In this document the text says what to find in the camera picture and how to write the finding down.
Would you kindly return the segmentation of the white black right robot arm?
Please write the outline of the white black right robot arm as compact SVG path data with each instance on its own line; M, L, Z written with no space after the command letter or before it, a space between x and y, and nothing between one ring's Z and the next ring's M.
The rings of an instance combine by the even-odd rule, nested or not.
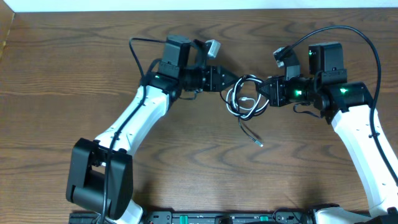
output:
M313 105L346 146L361 179L369 215L349 212L335 204L319 205L302 215L301 223L397 223L397 157L382 130L373 98L363 82L347 81L343 48L338 42L308 47L310 78L299 72L295 53L278 63L285 69L256 90L269 104L281 107Z

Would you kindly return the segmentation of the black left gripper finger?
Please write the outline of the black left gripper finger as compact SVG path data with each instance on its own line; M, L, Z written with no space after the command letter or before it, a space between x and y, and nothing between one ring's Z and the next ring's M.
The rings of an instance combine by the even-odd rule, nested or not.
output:
M221 77L224 82L235 82L239 79L236 74L224 67L221 67Z
M222 82L222 83L220 84L219 91L224 91L224 90L226 90L227 88L229 88L229 87L231 87L231 86L234 86L234 85L236 84L237 81L238 81L238 79L231 80L231 81L228 81L228 82Z

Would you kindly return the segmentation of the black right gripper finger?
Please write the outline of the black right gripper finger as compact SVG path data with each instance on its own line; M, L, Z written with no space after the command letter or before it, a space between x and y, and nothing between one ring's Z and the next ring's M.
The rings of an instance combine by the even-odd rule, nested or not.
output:
M257 89L260 88L269 88L274 84L274 78L273 77L269 77L267 80L262 80L260 82L260 84L257 84Z
M267 100L269 100L270 97L270 87L269 85L258 85L256 87L256 91L261 94L262 96L264 96Z

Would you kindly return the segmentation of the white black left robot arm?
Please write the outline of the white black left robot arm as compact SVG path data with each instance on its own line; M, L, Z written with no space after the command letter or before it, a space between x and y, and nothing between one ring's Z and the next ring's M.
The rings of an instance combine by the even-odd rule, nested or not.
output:
M72 223L139 223L143 209L132 199L133 158L153 125L183 91L220 92L237 77L208 65L221 44L168 35L163 56L140 70L139 88L120 117L93 140L79 139L71 154L66 199L97 216L71 216Z

